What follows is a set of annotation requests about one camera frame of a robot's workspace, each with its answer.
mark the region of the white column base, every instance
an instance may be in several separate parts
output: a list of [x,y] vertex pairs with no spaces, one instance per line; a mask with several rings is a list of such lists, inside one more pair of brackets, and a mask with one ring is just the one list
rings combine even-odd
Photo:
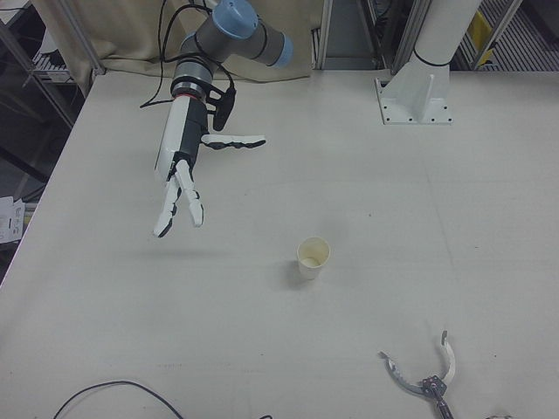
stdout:
[[451,125],[446,104],[449,66],[436,67],[415,55],[385,87],[375,79],[385,125]]

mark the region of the robot finger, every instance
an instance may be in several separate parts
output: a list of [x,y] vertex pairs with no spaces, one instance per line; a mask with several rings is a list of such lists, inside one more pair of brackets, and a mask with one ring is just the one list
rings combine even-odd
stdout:
[[173,225],[173,216],[176,214],[176,201],[181,195],[181,188],[174,176],[171,176],[166,185],[163,208],[154,227],[154,236],[165,236]]
[[200,203],[200,194],[194,189],[189,163],[180,160],[175,166],[176,172],[173,177],[178,181],[186,199],[189,202],[189,211],[192,223],[195,227],[200,227],[204,223],[204,207]]

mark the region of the robotic hand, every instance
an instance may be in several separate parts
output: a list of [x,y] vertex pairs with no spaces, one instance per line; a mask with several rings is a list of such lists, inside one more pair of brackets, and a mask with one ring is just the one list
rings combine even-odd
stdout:
[[[166,196],[154,235],[163,237],[170,230],[176,213],[176,201],[185,195],[192,223],[204,222],[204,207],[194,188],[193,169],[198,147],[255,148],[266,142],[263,136],[215,135],[208,132],[208,113],[213,128],[221,131],[235,103],[235,88],[230,79],[223,92],[211,84],[213,74],[230,55],[238,54],[269,66],[287,65],[293,55],[291,40],[259,19],[246,0],[219,2],[205,22],[181,45],[171,83],[173,103],[163,133],[155,172],[162,178]],[[207,105],[215,110],[208,111]]]

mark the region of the white paper cup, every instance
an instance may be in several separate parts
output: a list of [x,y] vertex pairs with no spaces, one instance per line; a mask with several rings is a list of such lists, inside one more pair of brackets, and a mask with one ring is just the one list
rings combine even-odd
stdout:
[[330,257],[330,246],[320,237],[310,237],[297,248],[299,272],[304,279],[315,279]]

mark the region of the black cable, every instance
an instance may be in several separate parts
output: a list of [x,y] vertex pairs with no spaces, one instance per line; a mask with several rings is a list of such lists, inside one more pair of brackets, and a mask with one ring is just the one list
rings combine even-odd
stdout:
[[157,101],[154,102],[153,100],[157,97],[157,95],[159,94],[159,92],[161,91],[161,87],[163,84],[163,63],[168,63],[168,62],[172,62],[172,61],[166,61],[165,60],[165,50],[167,47],[167,41],[169,40],[169,34],[170,34],[170,29],[173,25],[173,23],[175,22],[176,17],[179,15],[179,13],[183,10],[186,9],[197,9],[197,10],[204,10],[207,11],[208,13],[211,13],[211,9],[204,7],[204,6],[200,6],[199,4],[185,4],[181,7],[179,7],[175,13],[173,13],[173,16],[171,17],[169,23],[167,24],[167,30],[165,33],[165,40],[163,42],[163,48],[162,48],[162,44],[161,44],[161,30],[162,30],[162,21],[163,21],[163,10],[165,8],[165,4],[167,3],[168,0],[162,0],[161,3],[161,9],[159,10],[159,22],[157,25],[157,48],[158,48],[158,52],[159,52],[159,84],[157,86],[157,89],[155,90],[155,94],[145,103],[143,103],[140,108],[144,108],[147,106],[152,106],[152,105],[158,105],[160,103],[167,103],[167,101]]
[[162,60],[162,52],[161,52],[161,28],[162,28],[162,21],[163,21],[163,10],[165,9],[165,4],[167,0],[162,0],[161,9],[159,10],[159,22],[157,24],[157,53],[159,54],[159,85],[155,90],[155,94],[148,99],[145,103],[140,105],[140,108],[151,106],[153,104],[153,99],[157,97],[159,92],[161,91],[161,86],[163,84],[163,60]]
[[73,395],[72,397],[70,397],[63,405],[62,407],[59,409],[58,412],[56,412],[56,415],[54,415],[52,417],[52,419],[57,419],[60,415],[60,413],[62,412],[62,410],[64,410],[64,408],[66,406],[68,406],[68,404],[70,404],[72,402],[73,399],[75,399],[76,397],[78,397],[79,395],[84,394],[87,391],[90,390],[94,390],[96,388],[102,388],[102,387],[109,387],[109,386],[133,386],[133,387],[137,387],[142,389],[143,391],[145,391],[146,393],[149,393],[150,395],[154,396],[154,398],[156,398],[158,401],[160,401],[161,403],[163,403],[171,412],[173,412],[173,414],[177,417],[177,419],[184,419],[180,413],[178,413],[178,411],[171,406],[171,404],[169,402],[167,402],[165,399],[163,399],[160,395],[158,395],[155,391],[150,390],[147,387],[142,386],[141,384],[138,384],[137,382],[133,382],[133,381],[126,381],[126,380],[118,380],[118,381],[107,381],[107,382],[102,382],[101,384],[95,384],[94,386],[91,387],[87,387],[84,388],[83,390],[80,390],[78,393],[76,393],[75,395]]
[[175,10],[175,12],[173,13],[173,15],[171,16],[171,19],[169,20],[169,23],[167,24],[167,29],[165,31],[165,37],[163,38],[163,44],[161,44],[161,32],[162,32],[162,14],[163,14],[163,9],[165,4],[167,3],[167,0],[163,0],[162,1],[162,7],[160,9],[159,12],[159,23],[158,23],[158,27],[157,27],[157,47],[159,50],[159,63],[160,63],[160,75],[159,75],[159,84],[157,86],[157,89],[155,91],[155,94],[145,103],[143,103],[140,108],[144,108],[147,106],[153,106],[153,105],[158,105],[161,103],[169,103],[172,102],[173,100],[158,100],[158,101],[154,101],[155,97],[157,97],[157,95],[159,94],[159,92],[161,91],[161,87],[162,87],[162,82],[163,82],[163,63],[173,63],[176,62],[180,59],[183,58],[205,58],[208,61],[210,61],[211,63],[213,63],[215,66],[217,66],[217,68],[219,68],[227,77],[227,79],[229,80],[229,86],[230,88],[235,87],[235,82],[233,81],[233,77],[231,76],[231,73],[222,65],[222,63],[220,63],[219,61],[208,57],[206,54],[201,53],[201,52],[190,52],[190,53],[184,53],[184,54],[179,54],[175,57],[172,58],[167,58],[167,43],[169,42],[169,36],[173,27],[173,23],[176,21],[177,17],[179,16],[179,14],[183,11],[183,10],[187,10],[187,9],[196,9],[196,10],[203,10],[206,13],[208,13],[208,15],[211,14],[212,10],[210,8],[208,8],[206,6],[206,3],[204,2],[204,5],[199,5],[199,4],[185,4],[181,7],[179,7],[177,10]]

